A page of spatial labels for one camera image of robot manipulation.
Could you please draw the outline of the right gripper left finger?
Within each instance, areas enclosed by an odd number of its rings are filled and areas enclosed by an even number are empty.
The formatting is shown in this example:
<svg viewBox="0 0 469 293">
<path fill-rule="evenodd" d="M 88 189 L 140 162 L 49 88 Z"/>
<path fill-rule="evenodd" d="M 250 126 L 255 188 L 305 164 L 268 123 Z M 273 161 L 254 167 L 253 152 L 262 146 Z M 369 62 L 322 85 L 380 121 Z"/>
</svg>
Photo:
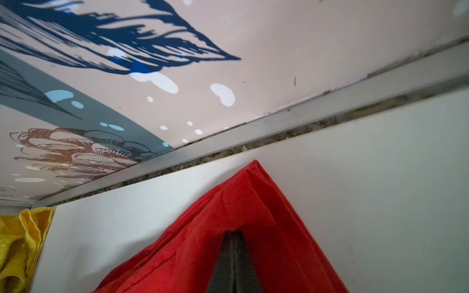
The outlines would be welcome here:
<svg viewBox="0 0 469 293">
<path fill-rule="evenodd" d="M 206 293 L 235 291 L 235 233 L 226 232 Z"/>
</svg>

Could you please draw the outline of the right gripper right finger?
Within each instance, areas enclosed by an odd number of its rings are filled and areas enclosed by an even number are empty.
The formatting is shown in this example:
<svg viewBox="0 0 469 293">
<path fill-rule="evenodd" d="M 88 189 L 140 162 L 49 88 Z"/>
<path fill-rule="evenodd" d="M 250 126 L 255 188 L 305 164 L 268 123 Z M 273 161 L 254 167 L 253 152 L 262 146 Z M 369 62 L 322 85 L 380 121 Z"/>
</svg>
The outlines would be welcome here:
<svg viewBox="0 0 469 293">
<path fill-rule="evenodd" d="M 233 235 L 233 292 L 263 292 L 243 232 L 239 230 Z"/>
</svg>

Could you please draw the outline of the red shorts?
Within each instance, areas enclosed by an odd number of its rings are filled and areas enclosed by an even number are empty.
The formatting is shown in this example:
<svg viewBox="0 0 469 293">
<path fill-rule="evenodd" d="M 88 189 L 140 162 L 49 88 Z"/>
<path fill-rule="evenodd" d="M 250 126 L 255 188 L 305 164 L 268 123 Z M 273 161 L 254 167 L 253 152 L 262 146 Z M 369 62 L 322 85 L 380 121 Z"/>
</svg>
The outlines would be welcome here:
<svg viewBox="0 0 469 293">
<path fill-rule="evenodd" d="M 111 271 L 96 291 L 203 293 L 229 231 L 243 233 L 264 292 L 346 292 L 303 221 L 257 161 L 195 201 L 156 242 Z"/>
</svg>

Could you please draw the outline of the yellow shorts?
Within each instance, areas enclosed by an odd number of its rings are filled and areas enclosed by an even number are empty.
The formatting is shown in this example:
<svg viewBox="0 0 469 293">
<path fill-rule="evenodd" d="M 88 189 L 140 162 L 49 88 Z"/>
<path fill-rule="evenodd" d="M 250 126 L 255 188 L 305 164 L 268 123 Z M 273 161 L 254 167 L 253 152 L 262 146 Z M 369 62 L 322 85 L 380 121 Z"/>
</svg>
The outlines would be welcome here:
<svg viewBox="0 0 469 293">
<path fill-rule="evenodd" d="M 53 221 L 49 207 L 1 216 L 1 292 L 27 293 Z"/>
</svg>

